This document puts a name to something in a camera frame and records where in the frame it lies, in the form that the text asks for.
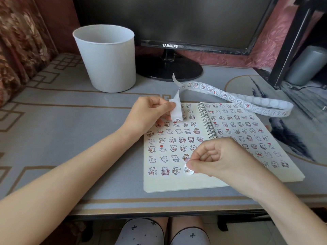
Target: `pink wall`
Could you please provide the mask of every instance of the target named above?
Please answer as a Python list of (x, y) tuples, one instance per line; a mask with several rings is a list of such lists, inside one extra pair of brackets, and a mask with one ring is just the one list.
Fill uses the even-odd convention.
[[(58, 51), (79, 53), (72, 36), (74, 29), (80, 26), (73, 1), (35, 0), (35, 2), (47, 24)], [(272, 68), (294, 17), (296, 8), (296, 6), (292, 5), (292, 0), (279, 0), (249, 56), (191, 51), (179, 51), (179, 53), (194, 61), (207, 65)], [(309, 30), (320, 17), (320, 14), (315, 14)], [(160, 54), (162, 52), (161, 49), (147, 47), (136, 47), (135, 50), (137, 55)]]

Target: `monitor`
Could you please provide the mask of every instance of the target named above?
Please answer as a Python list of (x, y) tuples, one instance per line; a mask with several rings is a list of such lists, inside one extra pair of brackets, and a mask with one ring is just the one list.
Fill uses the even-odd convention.
[(136, 58), (136, 72), (188, 81), (202, 74), (178, 50), (249, 55), (278, 0), (74, 0), (80, 24), (131, 29), (135, 45), (163, 48)]

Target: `notebook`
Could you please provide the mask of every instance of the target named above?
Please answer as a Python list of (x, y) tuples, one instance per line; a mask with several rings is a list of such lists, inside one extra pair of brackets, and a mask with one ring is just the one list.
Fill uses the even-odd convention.
[(155, 124), (144, 135), (144, 190), (175, 191), (227, 186), (186, 167), (204, 141), (230, 136), (283, 182), (305, 176), (256, 114), (235, 103), (182, 103), (182, 122)]

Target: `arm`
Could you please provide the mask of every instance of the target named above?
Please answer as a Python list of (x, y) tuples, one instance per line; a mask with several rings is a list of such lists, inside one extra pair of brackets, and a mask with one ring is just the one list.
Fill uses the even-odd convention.
[(0, 244), (41, 243), (115, 161), (173, 108), (159, 97), (139, 98), (116, 132), (2, 199)]
[(187, 167), (217, 177), (259, 202), (289, 245), (327, 243), (325, 223), (233, 139), (203, 142)]

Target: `white bin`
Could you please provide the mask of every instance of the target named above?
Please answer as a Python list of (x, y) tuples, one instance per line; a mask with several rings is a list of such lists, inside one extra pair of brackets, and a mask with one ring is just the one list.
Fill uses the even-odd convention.
[(136, 82), (134, 33), (115, 25), (90, 25), (73, 32), (92, 85), (117, 93)]

